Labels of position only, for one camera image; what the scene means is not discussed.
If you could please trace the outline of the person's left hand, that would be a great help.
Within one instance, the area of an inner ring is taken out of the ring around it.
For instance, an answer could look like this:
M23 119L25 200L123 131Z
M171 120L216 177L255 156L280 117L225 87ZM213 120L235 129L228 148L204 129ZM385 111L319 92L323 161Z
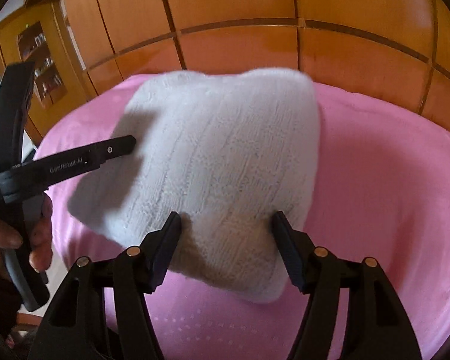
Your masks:
M49 269L53 260L53 227L52 227L53 203L47 194L43 195L41 217L29 231L31 253L29 262L37 272L45 272ZM0 275L9 279L5 267L3 250L16 250L23 243L23 238L17 230L0 220Z

